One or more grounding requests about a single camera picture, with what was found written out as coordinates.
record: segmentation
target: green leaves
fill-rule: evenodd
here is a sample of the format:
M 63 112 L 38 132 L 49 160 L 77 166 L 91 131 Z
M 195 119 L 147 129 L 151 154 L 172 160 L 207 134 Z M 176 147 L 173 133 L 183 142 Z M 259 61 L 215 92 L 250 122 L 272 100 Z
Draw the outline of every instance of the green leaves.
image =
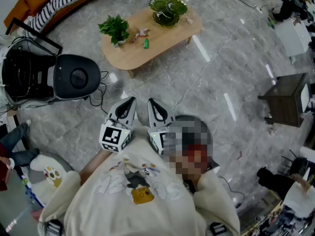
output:
M 112 44 L 117 44 L 118 41 L 125 40 L 129 37 L 126 30 L 129 28 L 127 21 L 123 20 L 118 14 L 116 17 L 108 16 L 103 24 L 98 24 L 99 32 L 112 37 Z

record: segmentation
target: sofa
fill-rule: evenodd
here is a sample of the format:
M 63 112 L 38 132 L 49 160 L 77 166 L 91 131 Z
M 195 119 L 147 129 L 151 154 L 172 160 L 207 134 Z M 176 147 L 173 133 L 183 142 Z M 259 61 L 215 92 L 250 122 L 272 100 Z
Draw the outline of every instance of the sofa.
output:
M 13 18 L 24 21 L 28 16 L 35 16 L 50 0 L 18 0 L 14 8 L 10 11 L 9 15 L 4 20 L 4 25 L 8 28 Z M 41 33 L 45 34 L 47 31 L 56 24 L 61 18 L 65 17 L 72 10 L 82 5 L 88 0 L 78 0 L 62 9 L 57 11 L 47 25 L 42 29 Z

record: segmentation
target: black and white striped cloth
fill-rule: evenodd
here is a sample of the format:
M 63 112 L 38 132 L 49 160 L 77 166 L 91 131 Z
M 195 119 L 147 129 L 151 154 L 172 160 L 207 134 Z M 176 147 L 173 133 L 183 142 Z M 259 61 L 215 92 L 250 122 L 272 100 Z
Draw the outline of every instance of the black and white striped cloth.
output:
M 24 23 L 33 28 L 35 31 L 41 32 L 58 10 L 76 1 L 78 0 L 50 0 L 36 16 L 29 16 Z M 30 38 L 35 37 L 28 31 L 25 31 L 24 36 Z

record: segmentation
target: green glass plate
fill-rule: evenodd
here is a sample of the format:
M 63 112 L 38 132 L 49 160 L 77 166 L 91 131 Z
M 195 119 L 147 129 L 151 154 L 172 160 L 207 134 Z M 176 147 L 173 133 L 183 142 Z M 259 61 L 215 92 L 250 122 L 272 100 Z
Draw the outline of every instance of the green glass plate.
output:
M 153 13 L 153 18 L 160 26 L 174 26 L 179 22 L 179 15 L 170 12 L 156 11 Z
M 166 10 L 166 4 L 169 2 L 169 0 L 150 0 L 149 6 L 152 10 L 155 11 L 167 11 Z
M 166 4 L 166 9 L 168 12 L 176 14 L 176 15 L 183 15 L 187 12 L 187 5 L 180 0 L 170 0 Z

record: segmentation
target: wooden coffee table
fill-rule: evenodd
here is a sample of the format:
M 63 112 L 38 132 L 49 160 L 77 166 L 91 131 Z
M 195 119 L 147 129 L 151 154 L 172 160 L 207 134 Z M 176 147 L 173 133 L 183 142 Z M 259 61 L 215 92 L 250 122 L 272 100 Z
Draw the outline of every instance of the wooden coffee table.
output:
M 186 15 L 192 19 L 188 23 Z M 173 27 L 162 27 L 153 20 L 153 11 L 148 7 L 126 19 L 129 23 L 129 38 L 125 44 L 115 48 L 111 44 L 111 37 L 104 35 L 101 40 L 101 48 L 108 61 L 116 68 L 127 70 L 133 78 L 133 70 L 153 59 L 172 46 L 188 40 L 191 43 L 192 36 L 200 32 L 202 28 L 201 18 L 189 8 L 187 14 L 180 17 L 180 21 Z M 131 40 L 140 31 L 140 28 L 148 28 L 146 37 L 138 37 L 135 43 Z M 149 40 L 149 48 L 144 49 L 145 39 Z

